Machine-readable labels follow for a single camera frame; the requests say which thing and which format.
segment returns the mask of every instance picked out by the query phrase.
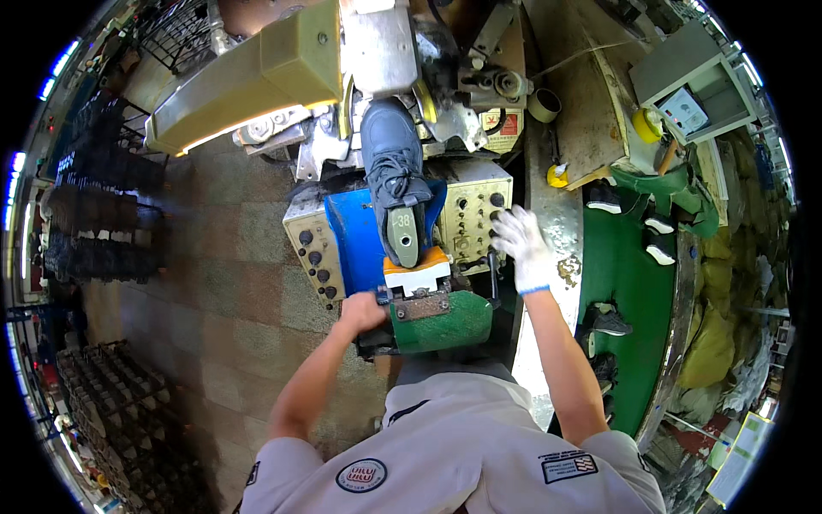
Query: black knob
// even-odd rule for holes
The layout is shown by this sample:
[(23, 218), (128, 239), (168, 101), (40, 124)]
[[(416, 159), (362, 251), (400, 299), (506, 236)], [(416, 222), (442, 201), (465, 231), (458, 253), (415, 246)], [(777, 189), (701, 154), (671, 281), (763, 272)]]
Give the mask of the black knob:
[(304, 230), (303, 232), (300, 232), (300, 244), (303, 246), (308, 246), (313, 240), (314, 234), (311, 233), (311, 230)]
[(506, 204), (506, 198), (501, 193), (495, 192), (491, 195), (491, 205), (494, 207), (502, 207)]

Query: black sneaker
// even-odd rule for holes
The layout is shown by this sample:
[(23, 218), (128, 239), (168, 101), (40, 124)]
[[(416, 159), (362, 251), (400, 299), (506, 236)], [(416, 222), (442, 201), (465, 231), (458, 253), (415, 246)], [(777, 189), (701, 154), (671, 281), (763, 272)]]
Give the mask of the black sneaker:
[(671, 219), (661, 214), (657, 214), (656, 210), (653, 208), (653, 203), (649, 203), (642, 222), (645, 226), (656, 230), (657, 234), (670, 234), (673, 232), (673, 222), (671, 222)]
[(619, 195), (616, 189), (605, 180), (598, 180), (589, 188), (585, 206), (591, 209), (601, 209), (611, 214), (622, 214)]
[(610, 336), (627, 336), (634, 331), (634, 327), (630, 323), (625, 323), (617, 311), (599, 314), (593, 320), (593, 329)]
[[(423, 179), (423, 145), (411, 115), (396, 98), (371, 102), (363, 116), (360, 133), (366, 181), (371, 190), (382, 247), (391, 262), (402, 266), (389, 244), (388, 211), (396, 207), (412, 207), (415, 216), (424, 215), (421, 204), (431, 200), (433, 195)], [(415, 221), (418, 228), (423, 227), (421, 220)]]
[(670, 266), (677, 261), (673, 245), (670, 244), (666, 238), (654, 232), (653, 229), (643, 230), (642, 240), (645, 251), (648, 252), (660, 266)]

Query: gloved hand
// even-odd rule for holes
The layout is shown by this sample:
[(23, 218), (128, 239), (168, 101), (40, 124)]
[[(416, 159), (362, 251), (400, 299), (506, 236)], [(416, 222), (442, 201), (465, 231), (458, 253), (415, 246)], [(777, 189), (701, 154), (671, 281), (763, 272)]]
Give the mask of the gloved hand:
[(537, 215), (515, 205), (511, 212), (503, 211), (491, 222), (496, 237), (491, 245), (512, 256), (515, 263), (514, 282), (522, 295), (550, 289), (549, 279), (556, 272), (553, 251), (545, 244), (537, 225)]

